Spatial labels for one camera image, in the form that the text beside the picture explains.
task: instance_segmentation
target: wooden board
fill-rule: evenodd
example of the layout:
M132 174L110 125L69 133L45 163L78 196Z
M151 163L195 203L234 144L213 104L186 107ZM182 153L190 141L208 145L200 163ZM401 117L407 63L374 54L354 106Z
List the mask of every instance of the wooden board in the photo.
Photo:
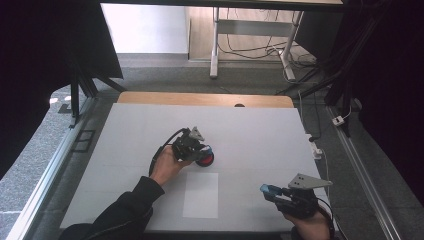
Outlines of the wooden board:
M245 107L293 108L293 101L287 96L206 93L123 92L118 103L228 107L243 104Z

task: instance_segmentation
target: white wall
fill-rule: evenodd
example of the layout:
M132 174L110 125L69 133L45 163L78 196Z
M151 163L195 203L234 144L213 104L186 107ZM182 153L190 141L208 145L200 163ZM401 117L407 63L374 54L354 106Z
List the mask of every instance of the white wall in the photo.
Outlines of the white wall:
M188 53L185 7L102 4L117 53Z

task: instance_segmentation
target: paper sheet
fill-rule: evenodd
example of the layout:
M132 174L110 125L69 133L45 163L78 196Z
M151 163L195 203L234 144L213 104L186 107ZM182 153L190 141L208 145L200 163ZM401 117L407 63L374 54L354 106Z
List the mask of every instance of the paper sheet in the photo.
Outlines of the paper sheet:
M187 173L183 217L218 218L218 173Z

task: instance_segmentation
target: hand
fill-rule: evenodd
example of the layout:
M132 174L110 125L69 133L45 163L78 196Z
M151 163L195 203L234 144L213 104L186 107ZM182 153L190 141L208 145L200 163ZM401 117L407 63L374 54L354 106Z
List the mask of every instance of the hand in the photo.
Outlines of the hand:
M327 219L317 211L314 216L307 219L298 219L289 214L283 214L284 217L292 222L305 240L328 240L330 239L330 230L328 229Z
M150 178L155 180L159 185L163 186L168 180L176 176L183 167L188 166L191 163L192 161L178 162L177 159L175 159L172 147L167 145L156 160L155 167L153 168Z

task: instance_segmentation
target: white table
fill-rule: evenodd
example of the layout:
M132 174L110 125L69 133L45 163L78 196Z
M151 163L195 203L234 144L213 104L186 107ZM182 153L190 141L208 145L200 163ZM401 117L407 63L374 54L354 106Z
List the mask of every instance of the white table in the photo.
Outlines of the white table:
M165 185L146 231L289 231L292 224L259 188L287 187L299 172L319 177L297 109L121 103L109 114L61 227L93 222L147 174L160 145L193 126L215 162L192 164ZM315 192L326 200L323 189Z

